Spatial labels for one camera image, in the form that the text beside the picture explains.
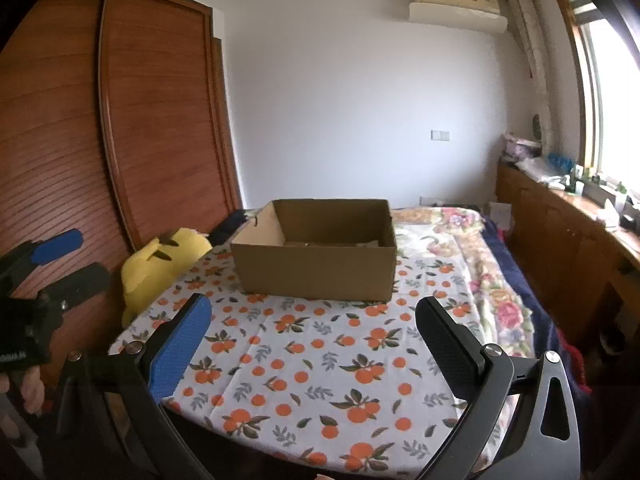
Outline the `person's left hand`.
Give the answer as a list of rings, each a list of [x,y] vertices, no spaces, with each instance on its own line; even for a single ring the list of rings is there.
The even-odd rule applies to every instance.
[[[11,386],[17,386],[18,404],[27,414],[37,414],[44,401],[44,383],[41,379],[40,367],[32,366],[22,372],[1,374],[1,432],[10,440],[17,440],[24,436],[25,431],[20,426],[20,415],[9,408],[11,402],[6,395]]]

